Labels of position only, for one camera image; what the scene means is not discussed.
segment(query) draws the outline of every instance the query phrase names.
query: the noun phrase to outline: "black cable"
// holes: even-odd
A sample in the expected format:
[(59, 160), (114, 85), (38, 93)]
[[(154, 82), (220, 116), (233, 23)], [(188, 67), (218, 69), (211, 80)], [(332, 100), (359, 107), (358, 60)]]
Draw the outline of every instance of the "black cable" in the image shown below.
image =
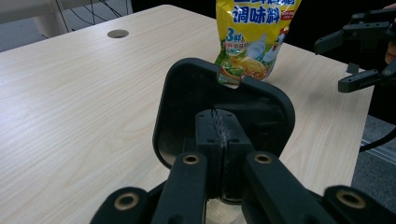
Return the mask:
[(113, 13), (114, 15), (116, 15), (116, 17), (122, 17), (121, 14), (115, 10), (114, 8), (112, 8), (111, 6), (108, 5), (108, 3), (105, 0), (99, 0), (99, 2), (103, 3), (105, 6), (107, 6)]
[[(71, 10), (77, 17), (79, 17), (80, 20), (85, 21), (84, 19), (82, 19), (82, 18), (73, 10), (73, 8), (70, 8), (70, 10)], [(87, 23), (90, 24), (90, 25), (94, 25), (93, 23), (91, 23), (91, 22), (89, 22), (89, 21), (85, 21), (85, 22), (87, 22)]]
[(93, 12), (91, 12), (91, 13), (92, 13), (95, 17), (101, 19), (102, 21), (106, 21), (105, 19), (103, 19), (102, 17), (96, 15), (95, 13), (93, 13)]
[(56, 6), (59, 9), (59, 12), (61, 13), (62, 20), (64, 21), (64, 26), (66, 27), (67, 33), (70, 33), (69, 28), (67, 28), (67, 23), (66, 23), (66, 20), (64, 19), (64, 14), (62, 13), (62, 10), (61, 10), (61, 7), (59, 6), (58, 0), (56, 0), (55, 2), (56, 2)]
[(362, 146), (361, 149), (359, 150), (359, 152), (363, 152), (363, 151), (384, 145), (395, 137), (396, 137), (396, 128), (394, 128), (390, 133), (383, 136), (382, 138), (375, 140), (374, 142), (372, 142), (370, 144)]
[(91, 0), (91, 9), (92, 9), (92, 20), (93, 20), (93, 24), (96, 24), (96, 22), (95, 22), (95, 15), (93, 15), (93, 4), (92, 4), (92, 0)]

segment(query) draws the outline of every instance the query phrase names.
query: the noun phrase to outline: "food image on package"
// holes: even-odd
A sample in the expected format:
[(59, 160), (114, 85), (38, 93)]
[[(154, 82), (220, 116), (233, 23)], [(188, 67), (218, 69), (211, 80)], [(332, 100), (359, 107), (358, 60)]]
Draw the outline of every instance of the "food image on package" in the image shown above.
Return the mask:
[(301, 0), (217, 0), (221, 51), (218, 82), (238, 85), (242, 76), (265, 80)]

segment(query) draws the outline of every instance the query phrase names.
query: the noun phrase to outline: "gray carpet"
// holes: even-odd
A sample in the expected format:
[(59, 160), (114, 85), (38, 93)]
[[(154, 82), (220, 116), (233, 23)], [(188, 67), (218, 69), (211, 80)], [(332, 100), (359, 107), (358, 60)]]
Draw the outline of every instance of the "gray carpet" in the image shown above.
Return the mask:
[[(109, 1), (108, 4), (118, 11), (122, 16), (126, 15), (127, 9), (123, 0)], [(93, 18), (91, 12), (85, 7), (74, 8), (74, 12), (67, 10), (66, 16), (73, 30), (83, 29), (91, 26)], [(104, 4), (93, 5), (93, 11), (97, 15), (95, 23), (109, 21), (117, 18), (116, 14)], [(0, 24), (0, 52), (15, 49), (46, 39), (35, 28), (32, 19), (14, 21)], [(394, 125), (383, 120), (368, 116), (363, 134), (363, 144), (373, 142), (389, 133)], [(396, 140), (376, 148), (362, 152), (353, 176), (352, 187), (360, 189), (385, 207), (396, 213)]]

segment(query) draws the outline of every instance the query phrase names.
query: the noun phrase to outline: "black plastic mount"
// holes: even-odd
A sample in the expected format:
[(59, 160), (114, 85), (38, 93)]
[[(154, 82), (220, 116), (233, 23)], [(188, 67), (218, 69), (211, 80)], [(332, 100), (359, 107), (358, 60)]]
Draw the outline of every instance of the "black plastic mount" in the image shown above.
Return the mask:
[(198, 59), (170, 69), (153, 137), (168, 179), (149, 192), (113, 192), (91, 224), (203, 224), (210, 199), (240, 204), (249, 224), (395, 223), (356, 189), (307, 190), (278, 158), (294, 126), (286, 94), (249, 77), (232, 89), (218, 73)]
[[(315, 53), (321, 54), (344, 45), (347, 41), (360, 41), (361, 52), (376, 50), (379, 40), (396, 41), (396, 8), (371, 10), (352, 15), (350, 22), (342, 30), (320, 38), (315, 43)], [(396, 62), (384, 71), (376, 69), (354, 72), (338, 82), (338, 91), (353, 92), (376, 84), (395, 85)]]
[(243, 77), (237, 88), (217, 82), (220, 67), (196, 58), (169, 70), (153, 135), (154, 151), (170, 168), (196, 137), (195, 116), (204, 110), (233, 113), (256, 150), (280, 156), (294, 128), (294, 108), (279, 88)]

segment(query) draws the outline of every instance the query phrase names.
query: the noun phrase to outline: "wooden table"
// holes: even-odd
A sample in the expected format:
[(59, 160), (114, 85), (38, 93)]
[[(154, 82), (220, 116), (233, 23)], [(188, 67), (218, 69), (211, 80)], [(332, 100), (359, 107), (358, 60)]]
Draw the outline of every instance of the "wooden table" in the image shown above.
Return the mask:
[[(115, 190), (163, 182), (151, 139), (165, 75), (218, 53), (216, 21), (171, 6), (1, 53), (0, 223), (89, 223)], [(284, 44), (267, 80), (296, 113), (280, 159), (318, 194), (350, 185), (373, 91), (338, 92), (346, 69)], [(207, 223), (244, 221), (238, 206), (208, 208)]]

